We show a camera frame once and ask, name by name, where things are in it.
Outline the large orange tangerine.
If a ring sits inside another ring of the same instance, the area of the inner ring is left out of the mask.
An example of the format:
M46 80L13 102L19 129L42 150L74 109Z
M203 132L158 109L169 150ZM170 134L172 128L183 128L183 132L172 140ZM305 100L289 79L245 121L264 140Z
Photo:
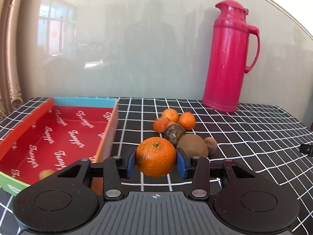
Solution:
M177 162L174 146L161 137L145 139L136 148L136 165L140 172L149 177L169 174Z

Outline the small tangerine back left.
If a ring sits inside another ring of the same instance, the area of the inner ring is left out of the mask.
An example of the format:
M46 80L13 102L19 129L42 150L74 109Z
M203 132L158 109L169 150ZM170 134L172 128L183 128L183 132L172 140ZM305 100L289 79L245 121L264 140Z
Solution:
M162 117L167 118L170 122L176 123L179 120L179 114L172 108L165 109L162 112Z

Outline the yellowish fruit in box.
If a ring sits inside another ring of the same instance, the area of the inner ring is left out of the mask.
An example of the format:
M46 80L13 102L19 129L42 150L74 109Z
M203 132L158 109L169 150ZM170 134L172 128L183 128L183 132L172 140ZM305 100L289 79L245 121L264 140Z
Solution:
M43 180L46 177L52 175L53 173L54 171L51 169L42 170L41 172L39 172L39 180Z

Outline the dark passion fruit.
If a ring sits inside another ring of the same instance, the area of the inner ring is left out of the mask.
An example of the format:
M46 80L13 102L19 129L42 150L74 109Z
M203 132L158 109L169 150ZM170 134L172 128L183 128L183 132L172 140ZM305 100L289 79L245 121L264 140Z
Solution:
M176 146L181 137L186 134L185 129L179 124L171 124L163 133L163 137L168 140L173 146Z

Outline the small tangerine back right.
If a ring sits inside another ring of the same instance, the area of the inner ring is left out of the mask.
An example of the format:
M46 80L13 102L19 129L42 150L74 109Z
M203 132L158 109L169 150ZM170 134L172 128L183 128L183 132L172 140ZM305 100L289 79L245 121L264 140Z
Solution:
M191 112L183 113L178 122L185 130L192 130L196 125L196 119Z

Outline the small brown round fruit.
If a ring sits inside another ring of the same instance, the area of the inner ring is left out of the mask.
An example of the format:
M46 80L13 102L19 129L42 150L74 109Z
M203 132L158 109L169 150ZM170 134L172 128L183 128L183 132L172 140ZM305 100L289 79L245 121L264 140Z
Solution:
M208 148L208 156L214 154L218 149L217 141L213 137L206 137L204 139L204 142L206 143Z

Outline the red cardboard box tray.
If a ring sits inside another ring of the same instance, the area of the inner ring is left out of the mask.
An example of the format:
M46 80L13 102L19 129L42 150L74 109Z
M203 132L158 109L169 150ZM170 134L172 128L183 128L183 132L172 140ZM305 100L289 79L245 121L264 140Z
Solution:
M11 195L79 159L110 157L118 99L32 98L1 121L1 189Z

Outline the pink thermos jug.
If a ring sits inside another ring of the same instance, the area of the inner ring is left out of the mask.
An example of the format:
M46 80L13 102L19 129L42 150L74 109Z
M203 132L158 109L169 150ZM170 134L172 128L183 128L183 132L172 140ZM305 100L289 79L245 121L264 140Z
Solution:
M246 22L249 10L234 0L215 5L220 15L214 22L209 70L202 98L203 104L220 112L235 112L244 75L255 66L261 50L259 29ZM257 39L257 51L247 65L249 36Z

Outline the small tangerine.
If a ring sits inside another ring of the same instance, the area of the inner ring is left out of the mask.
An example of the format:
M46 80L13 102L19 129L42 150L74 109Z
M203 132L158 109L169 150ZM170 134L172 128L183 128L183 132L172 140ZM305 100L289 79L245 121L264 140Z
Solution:
M191 112L183 113L178 122L185 130L192 130L196 125L196 119Z
M161 118L156 119L152 125L153 125L153 129L157 133L163 133L166 130L168 124L169 124L168 118L161 117Z
M172 108L165 109L162 112L162 117L167 118L170 122L176 123L179 120L179 114Z

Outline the small tangerine front left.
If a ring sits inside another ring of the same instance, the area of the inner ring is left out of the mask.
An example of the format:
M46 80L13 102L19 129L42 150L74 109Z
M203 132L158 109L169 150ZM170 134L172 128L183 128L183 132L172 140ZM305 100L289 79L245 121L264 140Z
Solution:
M166 130L168 124L169 124L168 118L161 117L161 118L156 119L152 125L153 125L153 129L157 133L163 133Z

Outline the brown kiwi fruit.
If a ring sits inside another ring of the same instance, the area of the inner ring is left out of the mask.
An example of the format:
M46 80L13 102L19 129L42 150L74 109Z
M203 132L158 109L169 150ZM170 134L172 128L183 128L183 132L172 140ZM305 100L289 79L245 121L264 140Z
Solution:
M195 134L185 134L177 143L177 148L181 148L188 156L199 156L207 158L209 149L204 140Z

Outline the beige lace curtain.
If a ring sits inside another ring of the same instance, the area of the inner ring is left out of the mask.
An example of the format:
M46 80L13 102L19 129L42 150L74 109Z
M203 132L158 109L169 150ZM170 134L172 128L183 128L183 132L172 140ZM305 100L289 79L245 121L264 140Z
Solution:
M1 0L1 120L23 104L16 35L21 0Z

